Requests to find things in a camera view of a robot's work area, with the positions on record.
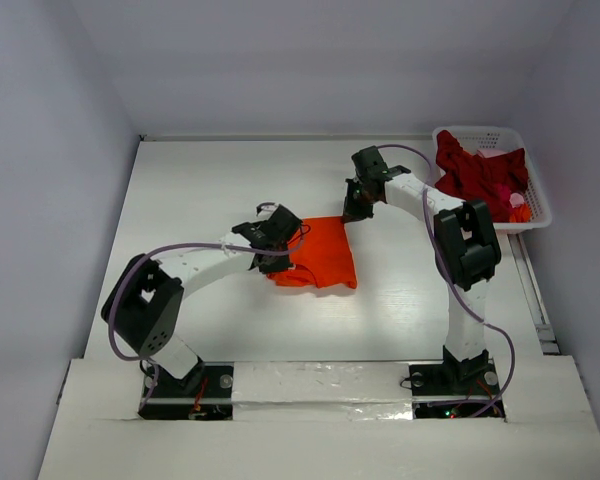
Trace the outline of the orange t-shirt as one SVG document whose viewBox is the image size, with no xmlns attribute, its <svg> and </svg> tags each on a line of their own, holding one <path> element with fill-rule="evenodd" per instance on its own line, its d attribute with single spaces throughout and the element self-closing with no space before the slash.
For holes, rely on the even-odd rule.
<svg viewBox="0 0 600 480">
<path fill-rule="evenodd" d="M 302 246 L 291 254 L 290 261 L 290 269 L 270 273 L 267 278 L 281 287 L 357 288 L 355 264 L 339 216 L 304 219 Z"/>
</svg>

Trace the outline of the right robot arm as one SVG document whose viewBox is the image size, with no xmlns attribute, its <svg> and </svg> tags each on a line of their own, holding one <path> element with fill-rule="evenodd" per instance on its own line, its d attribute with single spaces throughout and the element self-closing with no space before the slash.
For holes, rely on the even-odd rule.
<svg viewBox="0 0 600 480">
<path fill-rule="evenodd" d="M 411 388 L 422 396 L 465 395 L 489 369 L 486 296 L 502 258 L 489 208 L 482 200 L 446 194 L 404 166 L 388 166 L 379 146 L 356 152 L 352 162 L 355 175 L 346 180 L 342 220 L 370 219 L 374 206 L 384 203 L 423 221 L 447 285 L 442 361 L 411 368 Z"/>
</svg>

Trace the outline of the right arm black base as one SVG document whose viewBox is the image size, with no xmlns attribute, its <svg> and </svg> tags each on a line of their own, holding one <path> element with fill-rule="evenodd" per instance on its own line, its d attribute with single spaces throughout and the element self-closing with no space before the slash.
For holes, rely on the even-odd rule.
<svg viewBox="0 0 600 480">
<path fill-rule="evenodd" d="M 400 382 L 411 392 L 415 419 L 505 418 L 495 366 L 456 381 L 442 363 L 416 363 Z"/>
</svg>

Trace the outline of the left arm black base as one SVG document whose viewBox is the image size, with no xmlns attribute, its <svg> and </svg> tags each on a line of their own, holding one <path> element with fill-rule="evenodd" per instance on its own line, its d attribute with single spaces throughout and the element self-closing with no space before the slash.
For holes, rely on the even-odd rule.
<svg viewBox="0 0 600 480">
<path fill-rule="evenodd" d="M 141 371 L 145 385 L 138 415 L 144 420 L 225 421 L 233 418 L 233 363 L 202 362 L 183 380 L 160 369 L 154 387 L 154 368 L 141 366 Z"/>
</svg>

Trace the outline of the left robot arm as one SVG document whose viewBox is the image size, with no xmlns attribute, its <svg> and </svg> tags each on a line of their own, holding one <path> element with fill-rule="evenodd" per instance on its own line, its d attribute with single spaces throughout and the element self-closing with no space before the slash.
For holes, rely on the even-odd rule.
<svg viewBox="0 0 600 480">
<path fill-rule="evenodd" d="M 181 395 L 195 392 L 204 362 L 176 334 L 182 304 L 230 275 L 290 269 L 302 226 L 285 206 L 267 202 L 255 220 L 231 227 L 216 242 L 178 243 L 136 255 L 101 309 L 111 350 L 121 360 L 148 363 L 157 385 Z"/>
</svg>

